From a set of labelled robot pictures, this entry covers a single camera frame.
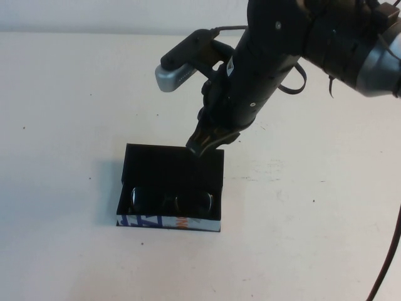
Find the black robot arm segment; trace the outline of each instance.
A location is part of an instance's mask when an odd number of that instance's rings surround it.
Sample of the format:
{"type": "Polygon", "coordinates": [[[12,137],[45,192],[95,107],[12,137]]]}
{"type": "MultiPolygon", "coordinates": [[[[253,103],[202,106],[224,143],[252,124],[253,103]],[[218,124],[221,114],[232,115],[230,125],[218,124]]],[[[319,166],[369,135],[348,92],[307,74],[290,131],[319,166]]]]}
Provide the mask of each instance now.
{"type": "Polygon", "coordinates": [[[377,0],[249,0],[248,27],[236,49],[214,38],[238,28],[200,29],[162,58],[157,81],[171,92],[196,70],[207,77],[187,144],[201,156],[235,141],[301,57],[366,96],[401,96],[398,15],[377,0]]]}

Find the black box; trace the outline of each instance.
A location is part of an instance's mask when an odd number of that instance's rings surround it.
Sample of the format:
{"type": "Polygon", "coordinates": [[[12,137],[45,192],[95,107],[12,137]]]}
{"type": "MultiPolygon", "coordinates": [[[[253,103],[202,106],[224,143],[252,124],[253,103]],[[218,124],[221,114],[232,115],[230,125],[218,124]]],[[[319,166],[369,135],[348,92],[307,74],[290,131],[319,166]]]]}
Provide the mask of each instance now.
{"type": "Polygon", "coordinates": [[[117,225],[220,232],[224,151],[127,144],[117,225]]]}

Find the power cord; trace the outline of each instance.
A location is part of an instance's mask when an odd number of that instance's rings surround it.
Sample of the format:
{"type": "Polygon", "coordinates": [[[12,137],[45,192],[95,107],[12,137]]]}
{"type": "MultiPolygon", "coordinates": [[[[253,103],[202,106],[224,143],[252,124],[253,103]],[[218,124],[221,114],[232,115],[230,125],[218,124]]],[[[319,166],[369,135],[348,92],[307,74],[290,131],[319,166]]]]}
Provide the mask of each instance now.
{"type": "Polygon", "coordinates": [[[401,63],[401,58],[399,58],[391,49],[390,49],[390,45],[387,44],[386,40],[384,39],[384,37],[379,33],[378,35],[378,40],[380,41],[380,43],[382,44],[382,46],[386,49],[386,51],[388,53],[390,53],[390,55],[394,58],[396,58],[400,63],[401,63]]]}
{"type": "Polygon", "coordinates": [[[400,208],[400,212],[398,214],[398,220],[397,220],[397,224],[395,225],[393,240],[391,242],[390,249],[388,250],[387,257],[384,261],[382,270],[378,274],[377,280],[376,280],[372,290],[370,291],[370,294],[369,294],[368,298],[366,299],[366,301],[373,301],[373,299],[375,298],[375,296],[378,292],[378,289],[380,288],[384,278],[386,277],[388,268],[390,268],[391,262],[393,261],[395,252],[397,251],[398,243],[400,242],[400,237],[401,237],[401,208],[400,208]]]}
{"type": "Polygon", "coordinates": [[[303,85],[302,85],[302,87],[301,88],[299,88],[299,89],[290,89],[290,88],[287,88],[287,87],[285,87],[285,86],[283,86],[283,85],[280,85],[278,88],[280,89],[280,91],[282,91],[282,92],[284,92],[284,93],[287,93],[287,94],[290,94],[290,95],[297,95],[297,94],[300,94],[304,89],[305,89],[305,87],[306,87],[306,81],[308,80],[308,77],[306,76],[306,72],[305,72],[305,70],[302,68],[302,66],[299,64],[299,63],[297,63],[296,65],[295,65],[295,69],[296,69],[296,71],[298,71],[298,73],[302,76],[302,78],[303,78],[303,85]]]}

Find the white label on arm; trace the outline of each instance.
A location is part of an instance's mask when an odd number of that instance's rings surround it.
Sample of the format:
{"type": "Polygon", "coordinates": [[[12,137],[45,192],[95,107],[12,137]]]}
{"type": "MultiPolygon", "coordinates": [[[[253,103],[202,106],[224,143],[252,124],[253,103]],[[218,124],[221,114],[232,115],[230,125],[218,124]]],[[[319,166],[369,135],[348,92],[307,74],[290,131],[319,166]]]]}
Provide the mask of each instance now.
{"type": "Polygon", "coordinates": [[[234,71],[234,62],[232,61],[231,57],[227,64],[227,75],[230,76],[233,71],[234,71]]]}

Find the white wall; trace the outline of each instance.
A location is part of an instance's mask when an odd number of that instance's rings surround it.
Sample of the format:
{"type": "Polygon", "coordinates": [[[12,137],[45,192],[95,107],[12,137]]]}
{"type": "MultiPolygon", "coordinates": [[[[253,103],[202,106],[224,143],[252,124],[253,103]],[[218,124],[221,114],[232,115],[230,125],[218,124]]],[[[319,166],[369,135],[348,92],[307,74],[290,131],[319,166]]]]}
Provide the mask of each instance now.
{"type": "Polygon", "coordinates": [[[186,34],[246,24],[247,0],[0,0],[0,31],[186,34]]]}

